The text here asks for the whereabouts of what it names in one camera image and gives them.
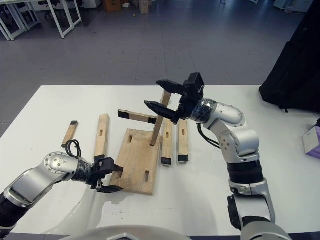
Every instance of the silver robot arm segment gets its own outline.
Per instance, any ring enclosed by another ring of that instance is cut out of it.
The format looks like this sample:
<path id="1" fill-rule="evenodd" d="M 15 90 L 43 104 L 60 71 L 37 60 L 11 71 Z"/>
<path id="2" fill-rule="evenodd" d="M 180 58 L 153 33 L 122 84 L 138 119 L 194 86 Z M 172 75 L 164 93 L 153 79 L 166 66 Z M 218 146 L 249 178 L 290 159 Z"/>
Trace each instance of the silver robot arm segment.
<path id="1" fill-rule="evenodd" d="M 8 235 L 29 209 L 61 181 L 86 181 L 91 165 L 63 152 L 48 154 L 0 194 L 0 239 Z"/>
<path id="2" fill-rule="evenodd" d="M 259 138 L 247 125 L 244 114 L 234 106 L 203 98 L 190 119 L 203 124 L 218 139 L 233 193 L 228 197 L 229 217 L 231 224 L 242 231 L 241 238 L 263 239 L 268 235 L 291 239 L 274 224 L 276 214 L 262 173 Z"/>
<path id="3" fill-rule="evenodd" d="M 100 155 L 94 163 L 63 152 L 48 154 L 41 164 L 21 174 L 0 194 L 0 239 L 16 226 L 29 209 L 61 181 L 78 181 L 91 185 L 99 193 L 120 191 L 118 186 L 103 186 L 102 179 L 113 171 L 123 171 L 111 157 Z"/>

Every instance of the wooden stick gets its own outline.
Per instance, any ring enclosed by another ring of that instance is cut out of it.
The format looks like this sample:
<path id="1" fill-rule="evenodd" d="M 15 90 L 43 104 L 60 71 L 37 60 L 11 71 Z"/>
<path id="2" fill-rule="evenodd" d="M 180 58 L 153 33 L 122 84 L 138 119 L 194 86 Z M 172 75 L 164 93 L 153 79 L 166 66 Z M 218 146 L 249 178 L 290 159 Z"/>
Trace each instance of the wooden stick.
<path id="1" fill-rule="evenodd" d="M 170 98 L 171 98 L 171 92 L 164 90 L 160 103 L 167 107 L 169 104 Z M 158 116 L 156 119 L 155 125 L 153 127 L 153 131 L 152 131 L 152 137 L 150 140 L 151 146 L 154 146 L 156 144 L 163 120 L 164 120 L 163 116 Z"/>
<path id="2" fill-rule="evenodd" d="M 62 141 L 61 147 L 65 148 L 66 143 L 74 137 L 77 126 L 78 126 L 78 121 L 71 121 L 68 131 L 66 131 L 65 137 Z"/>
<path id="3" fill-rule="evenodd" d="M 94 157 L 102 155 L 105 157 L 107 155 L 108 126 L 109 115 L 100 115 L 95 139 Z"/>
<path id="4" fill-rule="evenodd" d="M 133 111 L 120 110 L 120 109 L 118 110 L 118 117 L 123 119 L 130 119 L 130 120 L 145 122 L 149 124 L 155 124 L 157 121 L 156 116 L 137 113 Z"/>
<path id="5" fill-rule="evenodd" d="M 171 166 L 172 160 L 172 127 L 172 122 L 169 119 L 164 119 L 161 163 L 168 167 Z"/>
<path id="6" fill-rule="evenodd" d="M 187 120 L 179 120 L 178 132 L 178 163 L 187 163 L 189 161 Z"/>

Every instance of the wire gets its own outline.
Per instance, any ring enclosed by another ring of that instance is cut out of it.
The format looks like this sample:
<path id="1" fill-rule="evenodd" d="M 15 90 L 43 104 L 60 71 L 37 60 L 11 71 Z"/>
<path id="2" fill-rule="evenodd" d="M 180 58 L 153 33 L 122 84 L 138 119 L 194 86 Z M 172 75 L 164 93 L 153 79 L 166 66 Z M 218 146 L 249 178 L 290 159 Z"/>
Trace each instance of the wire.
<path id="1" fill-rule="evenodd" d="M 74 147 L 76 148 L 76 156 L 73 155 L 72 152 L 71 152 L 71 144 L 74 144 Z M 81 148 L 80 148 L 79 141 L 76 140 L 76 139 L 67 141 L 66 144 L 65 144 L 65 152 L 70 157 L 73 157 L 73 158 L 76 158 L 76 159 L 80 158 L 81 157 Z"/>
<path id="2" fill-rule="evenodd" d="M 203 137 L 204 140 L 206 140 L 206 141 L 207 141 L 209 144 L 211 144 L 212 146 L 220 149 L 219 143 L 218 143 L 217 141 L 214 141 L 214 140 L 208 138 L 208 137 L 204 134 L 204 132 L 203 132 L 202 129 L 201 129 L 201 123 L 197 123 L 197 126 L 198 126 L 198 132 L 199 132 L 199 134 L 201 135 L 201 137 Z"/>

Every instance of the tiled floor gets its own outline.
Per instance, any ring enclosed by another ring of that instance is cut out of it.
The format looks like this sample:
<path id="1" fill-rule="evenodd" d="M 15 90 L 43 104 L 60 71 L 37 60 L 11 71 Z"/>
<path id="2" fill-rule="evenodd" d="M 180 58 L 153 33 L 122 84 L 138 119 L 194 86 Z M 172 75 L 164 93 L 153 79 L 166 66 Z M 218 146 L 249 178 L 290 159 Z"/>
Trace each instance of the tiled floor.
<path id="1" fill-rule="evenodd" d="M 41 85 L 182 83 L 195 71 L 207 85 L 261 84 L 303 18 L 273 2 L 158 0 L 149 15 L 101 11 L 65 39 L 44 19 L 0 37 L 0 136 Z"/>

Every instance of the wooden board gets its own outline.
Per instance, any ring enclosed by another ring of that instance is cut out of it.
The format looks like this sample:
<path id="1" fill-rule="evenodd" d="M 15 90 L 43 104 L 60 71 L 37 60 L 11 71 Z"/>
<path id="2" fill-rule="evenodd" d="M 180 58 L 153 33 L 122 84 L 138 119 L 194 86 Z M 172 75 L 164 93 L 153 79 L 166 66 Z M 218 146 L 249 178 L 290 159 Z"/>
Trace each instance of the wooden board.
<path id="1" fill-rule="evenodd" d="M 155 124 L 157 121 L 156 116 L 137 113 L 133 111 L 120 110 L 120 109 L 118 110 L 118 117 L 123 119 L 130 119 L 130 120 L 145 122 L 149 124 Z"/>
<path id="2" fill-rule="evenodd" d="M 164 119 L 161 163 L 168 167 L 171 166 L 172 160 L 172 127 L 172 122 L 169 119 Z"/>
<path id="3" fill-rule="evenodd" d="M 95 138 L 94 157 L 107 155 L 107 138 L 108 138 L 109 115 L 99 116 L 98 128 Z"/>
<path id="4" fill-rule="evenodd" d="M 188 122 L 180 119 L 178 122 L 178 163 L 187 163 L 188 161 Z"/>
<path id="5" fill-rule="evenodd" d="M 68 130 L 66 131 L 65 137 L 62 141 L 61 147 L 65 148 L 66 143 L 71 140 L 76 132 L 78 121 L 71 121 Z"/>
<path id="6" fill-rule="evenodd" d="M 154 192 L 161 138 L 150 145 L 152 132 L 127 129 L 116 164 L 123 172 L 113 172 L 110 186 L 123 191 L 152 195 Z"/>
<path id="7" fill-rule="evenodd" d="M 160 103 L 163 104 L 164 106 L 168 107 L 170 98 L 171 98 L 171 92 L 164 90 L 163 94 L 162 94 L 162 98 L 160 100 Z M 156 143 L 156 140 L 158 138 L 163 120 L 164 120 L 163 116 L 158 116 L 156 119 L 155 125 L 153 127 L 153 131 L 152 131 L 152 137 L 150 139 L 150 145 L 152 145 L 152 146 L 155 145 L 155 143 Z"/>

